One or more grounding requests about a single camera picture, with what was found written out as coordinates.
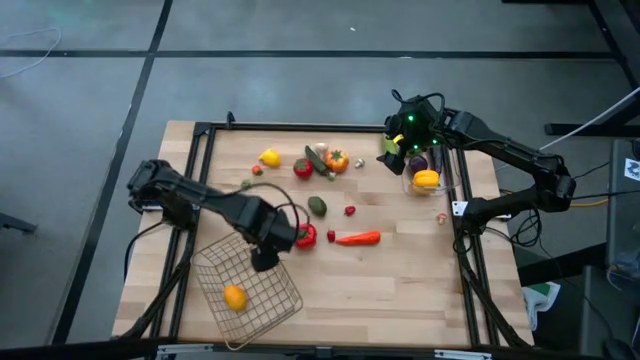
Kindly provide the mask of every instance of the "eggplant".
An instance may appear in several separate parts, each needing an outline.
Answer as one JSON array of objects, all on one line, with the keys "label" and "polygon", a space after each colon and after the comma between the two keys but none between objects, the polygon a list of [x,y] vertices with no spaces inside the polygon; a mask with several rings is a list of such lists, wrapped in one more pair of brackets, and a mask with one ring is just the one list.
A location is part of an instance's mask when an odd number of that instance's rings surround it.
[{"label": "eggplant", "polygon": [[429,162],[421,155],[416,155],[409,160],[409,169],[412,173],[429,169]]}]

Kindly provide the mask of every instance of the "orange carrot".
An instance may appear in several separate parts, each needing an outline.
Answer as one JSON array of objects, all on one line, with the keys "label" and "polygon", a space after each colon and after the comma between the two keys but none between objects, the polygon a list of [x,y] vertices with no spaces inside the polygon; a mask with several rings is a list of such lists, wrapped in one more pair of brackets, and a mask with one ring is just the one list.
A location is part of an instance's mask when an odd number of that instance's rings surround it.
[{"label": "orange carrot", "polygon": [[375,245],[380,242],[380,231],[369,231],[364,234],[352,235],[336,240],[336,244],[344,246]]}]

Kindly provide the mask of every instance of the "green avocado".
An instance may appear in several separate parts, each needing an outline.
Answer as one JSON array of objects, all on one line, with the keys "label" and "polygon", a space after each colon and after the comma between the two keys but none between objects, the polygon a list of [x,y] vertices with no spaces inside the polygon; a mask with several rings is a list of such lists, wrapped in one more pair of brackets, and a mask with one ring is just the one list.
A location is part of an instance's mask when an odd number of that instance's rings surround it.
[{"label": "green avocado", "polygon": [[315,216],[324,217],[327,213],[327,204],[318,196],[310,197],[309,200],[307,200],[307,205],[309,205],[309,210],[311,210],[311,213]]}]

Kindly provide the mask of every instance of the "yellow bell pepper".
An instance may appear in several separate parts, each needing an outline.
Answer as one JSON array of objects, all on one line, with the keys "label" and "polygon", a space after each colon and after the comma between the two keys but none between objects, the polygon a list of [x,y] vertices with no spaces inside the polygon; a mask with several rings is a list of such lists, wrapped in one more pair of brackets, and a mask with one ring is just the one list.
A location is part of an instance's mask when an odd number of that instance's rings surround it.
[{"label": "yellow bell pepper", "polygon": [[418,171],[413,175],[414,186],[438,186],[440,184],[440,175],[433,170]]}]

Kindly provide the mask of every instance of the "red bell pepper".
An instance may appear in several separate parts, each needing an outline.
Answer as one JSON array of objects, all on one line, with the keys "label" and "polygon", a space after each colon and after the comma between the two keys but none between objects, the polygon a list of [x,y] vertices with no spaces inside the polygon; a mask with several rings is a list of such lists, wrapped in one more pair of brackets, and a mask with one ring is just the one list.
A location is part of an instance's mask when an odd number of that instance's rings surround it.
[{"label": "red bell pepper", "polygon": [[316,236],[318,232],[311,224],[302,224],[298,228],[298,240],[296,246],[298,249],[312,248],[316,245]]}]

